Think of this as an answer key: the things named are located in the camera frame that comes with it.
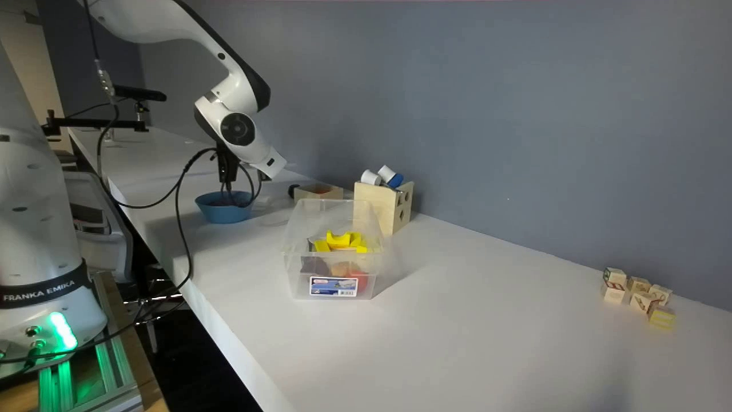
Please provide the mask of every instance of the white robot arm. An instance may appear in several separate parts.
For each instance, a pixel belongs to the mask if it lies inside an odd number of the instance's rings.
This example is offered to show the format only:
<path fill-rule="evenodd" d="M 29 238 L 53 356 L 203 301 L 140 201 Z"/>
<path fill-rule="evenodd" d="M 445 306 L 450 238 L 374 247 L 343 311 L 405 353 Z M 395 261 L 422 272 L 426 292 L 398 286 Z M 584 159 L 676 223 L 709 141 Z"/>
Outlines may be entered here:
<path fill-rule="evenodd" d="M 0 377 L 54 361 L 103 327 L 62 166 L 0 46 Z"/>
<path fill-rule="evenodd" d="M 275 176 L 286 161 L 255 133 L 250 114 L 269 103 L 269 87 L 188 4 L 179 0 L 78 0 L 114 36 L 132 44 L 188 39 L 202 44 L 228 76 L 194 107 L 218 142 L 243 163 Z"/>

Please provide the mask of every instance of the grey wall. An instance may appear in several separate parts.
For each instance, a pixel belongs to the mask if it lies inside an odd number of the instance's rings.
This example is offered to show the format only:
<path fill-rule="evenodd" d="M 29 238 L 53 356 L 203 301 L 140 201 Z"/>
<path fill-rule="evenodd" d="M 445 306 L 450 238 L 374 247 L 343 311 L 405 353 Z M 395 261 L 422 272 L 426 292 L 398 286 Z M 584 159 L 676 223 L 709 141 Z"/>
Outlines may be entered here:
<path fill-rule="evenodd" d="M 269 81 L 298 170 L 389 163 L 429 216 L 732 309 L 732 2 L 188 2 Z M 194 133 L 222 71 L 180 44 L 142 68 Z"/>
<path fill-rule="evenodd" d="M 36 4 L 64 112 L 70 114 L 108 102 L 95 76 L 84 9 L 75 0 L 36 0 Z M 114 39 L 98 25 L 95 36 L 101 62 L 111 81 L 132 87 L 143 84 L 136 46 Z M 120 114 L 132 112 L 134 107 L 131 103 L 120 106 Z M 109 114 L 111 111 L 103 107 L 86 112 L 84 116 L 108 120 Z"/>

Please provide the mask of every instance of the yellow toy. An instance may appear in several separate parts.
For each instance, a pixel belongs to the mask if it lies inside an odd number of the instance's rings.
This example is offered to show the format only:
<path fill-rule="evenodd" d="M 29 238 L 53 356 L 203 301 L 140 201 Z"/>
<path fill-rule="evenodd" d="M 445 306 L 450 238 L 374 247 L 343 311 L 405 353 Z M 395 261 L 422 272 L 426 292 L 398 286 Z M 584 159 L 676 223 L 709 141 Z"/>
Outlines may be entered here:
<path fill-rule="evenodd" d="M 659 304 L 651 304 L 648 320 L 659 330 L 672 330 L 676 325 L 676 316 Z"/>
<path fill-rule="evenodd" d="M 371 247 L 365 238 L 356 231 L 343 231 L 343 234 L 332 234 L 327 231 L 317 241 L 314 241 L 314 253 L 327 255 L 327 253 L 356 253 L 356 255 L 369 255 Z"/>

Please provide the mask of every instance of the white table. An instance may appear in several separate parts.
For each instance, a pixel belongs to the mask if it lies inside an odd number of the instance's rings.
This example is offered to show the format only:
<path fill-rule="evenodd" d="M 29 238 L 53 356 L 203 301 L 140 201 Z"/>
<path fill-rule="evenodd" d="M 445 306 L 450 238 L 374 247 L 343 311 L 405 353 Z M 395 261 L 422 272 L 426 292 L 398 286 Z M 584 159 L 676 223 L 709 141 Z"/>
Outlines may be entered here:
<path fill-rule="evenodd" d="M 165 192 L 202 147 L 117 135 L 103 166 L 132 203 Z M 74 141 L 93 163 L 95 133 Z M 194 168 L 182 191 L 197 269 L 182 296 L 268 412 L 732 411 L 729 311 L 672 296 L 679 325 L 660 333 L 605 304 L 593 269 L 426 216 L 393 238 L 405 278 L 377 297 L 292 301 L 278 250 L 289 183 L 266 186 L 253 221 L 215 226 L 191 203 L 218 191 L 213 170 Z M 126 213 L 180 281 L 171 201 Z"/>

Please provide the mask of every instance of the toy block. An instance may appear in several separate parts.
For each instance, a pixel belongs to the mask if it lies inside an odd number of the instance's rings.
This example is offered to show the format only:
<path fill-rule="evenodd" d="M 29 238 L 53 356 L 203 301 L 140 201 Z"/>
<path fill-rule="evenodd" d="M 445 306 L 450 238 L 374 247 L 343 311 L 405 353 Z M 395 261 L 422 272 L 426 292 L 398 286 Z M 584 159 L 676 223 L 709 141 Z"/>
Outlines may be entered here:
<path fill-rule="evenodd" d="M 604 303 L 625 304 L 627 301 L 627 274 L 617 269 L 604 271 Z"/>
<path fill-rule="evenodd" d="M 374 216 L 385 237 L 393 237 L 412 221 L 414 183 L 406 182 L 398 191 L 385 186 L 354 183 L 353 218 L 354 226 Z"/>
<path fill-rule="evenodd" d="M 671 289 L 664 289 L 660 285 L 650 286 L 648 293 L 650 293 L 650 297 L 651 297 L 653 303 L 659 303 L 660 306 L 666 306 L 668 301 L 671 301 Z"/>
<path fill-rule="evenodd" d="M 605 285 L 604 303 L 625 304 L 625 297 L 627 297 L 627 292 L 619 292 L 619 289 L 612 289 L 612 286 Z"/>
<path fill-rule="evenodd" d="M 650 306 L 648 320 L 650 320 L 650 325 L 653 325 L 659 330 L 672 330 L 676 325 L 676 316 L 660 304 Z"/>
<path fill-rule="evenodd" d="M 648 293 L 634 293 L 632 296 L 632 304 L 644 316 L 650 314 L 651 303 L 653 301 Z"/>
<path fill-rule="evenodd" d="M 605 285 L 608 286 L 627 292 L 629 281 L 627 281 L 627 274 L 621 271 L 608 269 L 608 271 L 604 271 L 604 274 L 605 274 Z"/>
<path fill-rule="evenodd" d="M 650 296 L 650 281 L 643 278 L 632 278 L 632 296 Z"/>

